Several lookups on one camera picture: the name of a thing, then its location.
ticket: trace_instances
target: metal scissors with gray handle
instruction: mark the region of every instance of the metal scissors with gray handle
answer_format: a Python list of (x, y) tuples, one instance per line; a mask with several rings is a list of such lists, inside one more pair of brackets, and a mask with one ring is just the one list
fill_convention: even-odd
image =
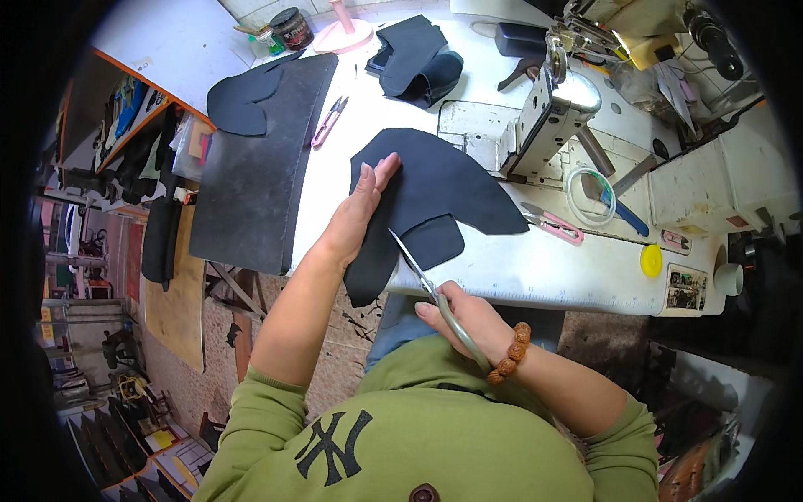
[(490, 373), (491, 363), (488, 362), (488, 359), (479, 350), (477, 344), (474, 343), (469, 334), (466, 333), (466, 330), (459, 323), (457, 318), (454, 317), (454, 314), (449, 309), (449, 300), (446, 298), (446, 295), (435, 291), (435, 286), (430, 282), (430, 280), (426, 278), (426, 275), (424, 275), (424, 271), (421, 269), (421, 267), (418, 266), (418, 263), (416, 263), (415, 259), (407, 250), (407, 247), (404, 245), (402, 240), (399, 239), (398, 235), (396, 235), (396, 233), (393, 232), (392, 230), (388, 229), (388, 232), (390, 232), (393, 238), (396, 239), (396, 243), (401, 248), (401, 255), (404, 256), (404, 259), (407, 262), (407, 264), (410, 265), (410, 268), (413, 269), (415, 275), (418, 276), (418, 279), (421, 281), (421, 284), (424, 287), (424, 291), (428, 292), (430, 296), (432, 296), (432, 300), (434, 300), (435, 305), (438, 306), (438, 310), (441, 311), (441, 315), (443, 316), (443, 319), (446, 321), (446, 323), (449, 325), (449, 328), (451, 328), (452, 332), (455, 334), (458, 340), (460, 340), (463, 343), (463, 345), (465, 345), (466, 349), (468, 349), (468, 352), (471, 354), (471, 357), (473, 357), (474, 360), (477, 361), (479, 368), (484, 373)]

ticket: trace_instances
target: brown button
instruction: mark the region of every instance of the brown button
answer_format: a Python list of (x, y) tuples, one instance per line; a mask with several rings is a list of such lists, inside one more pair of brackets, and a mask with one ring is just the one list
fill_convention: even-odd
[(438, 490), (429, 483), (417, 486), (410, 492), (410, 502), (439, 502)]

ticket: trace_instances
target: black jar lid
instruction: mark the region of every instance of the black jar lid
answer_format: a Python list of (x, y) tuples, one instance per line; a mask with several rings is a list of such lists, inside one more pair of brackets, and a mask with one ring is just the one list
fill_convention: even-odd
[(271, 19), (271, 28), (275, 29), (282, 26), (287, 21), (293, 19), (298, 13), (298, 7), (290, 7), (289, 9), (282, 10), (277, 15), (273, 16), (273, 19)]

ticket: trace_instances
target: ribbed cuff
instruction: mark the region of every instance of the ribbed cuff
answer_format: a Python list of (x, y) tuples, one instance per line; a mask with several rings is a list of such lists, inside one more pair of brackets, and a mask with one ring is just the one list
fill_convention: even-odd
[(636, 401), (636, 399), (628, 392), (627, 400), (625, 401), (625, 409), (619, 414), (619, 418), (616, 419), (616, 422), (599, 434), (595, 434), (590, 438), (585, 438), (583, 440), (588, 444), (595, 444), (599, 443), (600, 441), (605, 441), (609, 437), (617, 434), (622, 429), (633, 423), (633, 421), (642, 413), (643, 406), (643, 404)]
[(306, 386), (294, 386), (289, 383), (284, 383), (281, 380), (276, 380), (275, 378), (268, 377), (265, 373), (262, 373), (251, 364), (248, 365), (248, 372), (246, 373), (245, 379), (263, 383), (266, 386), (273, 387), (274, 389), (287, 390), (289, 392), (295, 392), (297, 394), (302, 394), (302, 395), (306, 394), (307, 389), (309, 388)]

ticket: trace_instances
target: person's left hand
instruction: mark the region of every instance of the person's left hand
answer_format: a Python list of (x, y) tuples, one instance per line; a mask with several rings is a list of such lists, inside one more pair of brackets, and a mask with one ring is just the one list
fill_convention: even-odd
[(381, 193), (401, 164), (395, 152), (379, 161), (376, 168), (363, 164), (354, 192), (337, 207), (320, 236), (319, 243), (334, 254), (344, 269), (360, 252), (368, 221), (379, 205)]

